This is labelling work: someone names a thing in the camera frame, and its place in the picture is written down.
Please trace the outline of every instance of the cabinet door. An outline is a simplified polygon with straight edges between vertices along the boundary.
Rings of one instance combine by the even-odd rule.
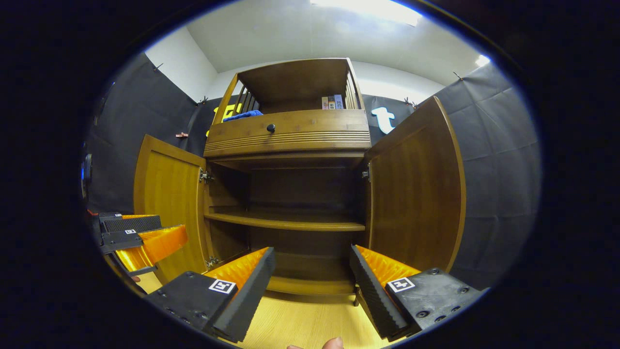
[[[157,214],[163,227],[185,224],[188,242],[157,263],[162,284],[191,270],[206,271],[208,258],[203,219],[204,181],[198,182],[205,159],[149,135],[144,136],[133,185],[135,214]]]
[[[435,96],[370,148],[368,246],[419,270],[450,271],[465,220],[454,130]]]

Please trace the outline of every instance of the blue towel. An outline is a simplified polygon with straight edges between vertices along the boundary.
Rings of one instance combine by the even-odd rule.
[[[230,121],[230,120],[243,119],[244,117],[257,116],[257,115],[263,115],[263,113],[261,113],[259,111],[249,111],[249,112],[245,112],[243,114],[238,114],[238,115],[235,115],[235,116],[227,117],[222,122],[226,122],[226,121]]]

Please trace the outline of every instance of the metal hinge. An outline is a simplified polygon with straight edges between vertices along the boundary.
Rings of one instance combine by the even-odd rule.
[[[368,181],[370,182],[370,164],[369,163],[366,164],[366,171],[361,172],[361,177],[368,178]]]
[[[200,168],[200,177],[198,177],[198,182],[202,183],[202,180],[205,180],[205,183],[213,182],[215,177],[209,173],[209,171],[205,171],[202,167]]]
[[[208,260],[205,260],[206,263],[206,269],[207,271],[211,270],[216,264],[219,263],[219,258],[215,257],[213,258],[212,256],[209,257]]]

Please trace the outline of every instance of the wooden shelf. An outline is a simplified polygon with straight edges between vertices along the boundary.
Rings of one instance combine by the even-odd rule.
[[[281,276],[272,276],[267,285],[270,291],[313,296],[354,294],[354,287],[353,281],[350,280],[317,281],[282,278]]]
[[[253,227],[312,232],[362,232],[366,229],[347,215],[299,209],[244,211],[240,207],[210,207],[205,217]]]

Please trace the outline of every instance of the white ceiling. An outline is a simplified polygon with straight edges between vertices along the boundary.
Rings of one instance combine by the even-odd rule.
[[[448,85],[477,68],[480,53],[422,17],[416,27],[310,0],[242,0],[187,26],[218,71],[302,58],[349,57]]]

